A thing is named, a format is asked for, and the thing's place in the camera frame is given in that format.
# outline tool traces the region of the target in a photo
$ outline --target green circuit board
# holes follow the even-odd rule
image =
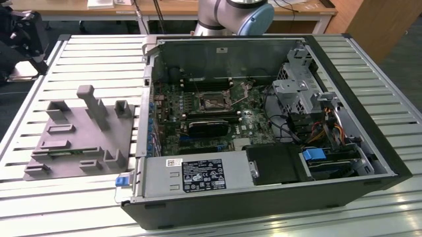
[[[155,101],[158,103],[158,126],[160,132],[162,156],[179,155],[184,149],[218,147],[219,152],[234,151],[233,140],[250,138],[251,144],[275,142],[273,129],[267,124],[263,104],[263,86],[254,87],[247,80],[235,80],[233,87],[227,90],[231,105],[227,108],[241,112],[241,121],[228,124],[228,133],[224,136],[211,138],[190,138],[183,132],[182,120],[184,113],[203,113],[200,97],[218,92],[183,92],[174,84],[162,83],[155,87]],[[215,109],[222,107],[215,103],[208,106]]]

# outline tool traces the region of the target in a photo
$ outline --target motherboard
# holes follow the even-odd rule
[[[246,78],[155,83],[160,155],[228,152],[273,143],[263,112],[265,87]]]

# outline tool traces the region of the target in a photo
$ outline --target metal slatted table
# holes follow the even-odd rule
[[[50,72],[35,82],[0,144],[1,236],[417,235],[422,229],[422,115],[353,39],[321,35],[317,40],[406,162],[414,174],[410,180],[345,207],[152,232],[138,226],[114,200],[118,175],[23,181],[48,120],[50,100],[83,106],[76,88],[92,84],[106,105],[119,99],[140,104],[143,37],[72,36],[58,42]],[[323,74],[319,76],[331,90]],[[130,168],[135,165],[136,120]]]

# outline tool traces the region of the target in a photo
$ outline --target blue latch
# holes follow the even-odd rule
[[[323,149],[321,148],[313,148],[307,149],[302,152],[305,160],[318,160],[318,159],[327,159],[323,153]]]
[[[116,187],[130,186],[130,177],[120,176],[116,178]]]

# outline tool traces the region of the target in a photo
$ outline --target power supply label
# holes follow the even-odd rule
[[[182,163],[183,191],[186,193],[226,189],[223,162],[220,159]]]

